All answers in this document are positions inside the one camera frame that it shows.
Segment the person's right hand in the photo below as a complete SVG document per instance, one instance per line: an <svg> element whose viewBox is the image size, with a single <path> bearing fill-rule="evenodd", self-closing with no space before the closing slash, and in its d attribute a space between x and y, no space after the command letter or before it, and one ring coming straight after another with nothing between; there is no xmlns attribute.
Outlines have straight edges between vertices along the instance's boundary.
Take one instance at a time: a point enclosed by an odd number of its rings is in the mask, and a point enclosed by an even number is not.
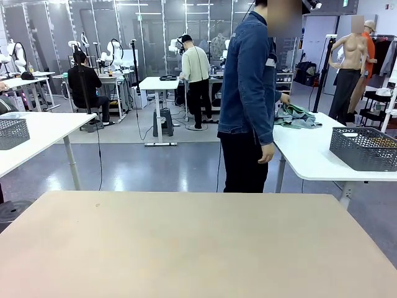
<svg viewBox="0 0 397 298"><path fill-rule="evenodd" d="M262 157L258 160L259 164L266 164L273 159L275 153L275 147L273 143L262 145Z"/></svg>

